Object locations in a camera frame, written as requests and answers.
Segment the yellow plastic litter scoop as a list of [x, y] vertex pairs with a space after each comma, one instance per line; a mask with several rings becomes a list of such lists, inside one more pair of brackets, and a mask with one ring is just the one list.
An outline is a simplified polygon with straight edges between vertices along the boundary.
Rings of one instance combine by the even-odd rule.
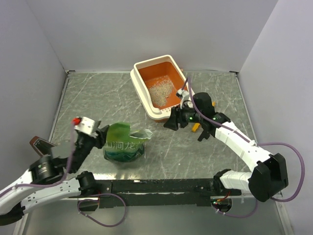
[[[213, 107], [216, 106], [216, 102], [215, 102], [215, 101], [212, 102], [212, 106], [213, 106]], [[200, 125], [199, 123], [195, 123], [195, 124], [193, 125], [193, 127], [191, 128], [191, 131], [195, 133], [195, 132], [197, 132], [197, 130], [198, 130], [200, 127], [201, 127], [201, 125]]]

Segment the green cat litter bag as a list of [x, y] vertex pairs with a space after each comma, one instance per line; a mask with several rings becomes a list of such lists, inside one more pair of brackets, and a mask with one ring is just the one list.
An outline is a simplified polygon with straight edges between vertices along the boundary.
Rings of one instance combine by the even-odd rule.
[[104, 158], [112, 162], [133, 162], [144, 155], [144, 144], [152, 136], [149, 129], [132, 130], [129, 123], [114, 123], [107, 131]]

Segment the black bag clip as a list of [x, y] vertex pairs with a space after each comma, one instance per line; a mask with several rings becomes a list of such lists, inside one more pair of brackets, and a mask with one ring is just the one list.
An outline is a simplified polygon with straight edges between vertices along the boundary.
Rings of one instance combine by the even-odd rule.
[[200, 136], [198, 137], [198, 141], [202, 141], [203, 139], [208, 139], [210, 137], [210, 133], [203, 130], [200, 134]]

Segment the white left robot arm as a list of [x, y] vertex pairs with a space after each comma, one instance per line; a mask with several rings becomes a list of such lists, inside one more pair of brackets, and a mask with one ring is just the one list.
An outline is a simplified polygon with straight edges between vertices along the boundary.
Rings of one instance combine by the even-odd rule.
[[78, 131], [76, 138], [61, 145], [34, 137], [30, 143], [41, 157], [1, 190], [0, 224], [13, 224], [36, 207], [66, 197], [93, 196], [97, 182], [91, 172], [84, 171], [70, 180], [66, 177], [79, 170], [94, 147], [104, 146], [108, 129], [97, 128], [92, 135]]

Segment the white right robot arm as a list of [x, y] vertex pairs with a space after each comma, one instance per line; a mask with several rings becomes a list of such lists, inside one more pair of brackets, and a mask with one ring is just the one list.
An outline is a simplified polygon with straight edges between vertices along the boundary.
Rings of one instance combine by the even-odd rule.
[[178, 130], [189, 123], [202, 128], [198, 141], [214, 137], [228, 146], [248, 166], [249, 172], [225, 169], [214, 176], [214, 191], [219, 195], [230, 189], [249, 191], [258, 201], [265, 202], [289, 184], [285, 158], [258, 146], [244, 135], [225, 114], [215, 111], [207, 93], [190, 96], [186, 90], [177, 92], [180, 104], [172, 107], [164, 127]]

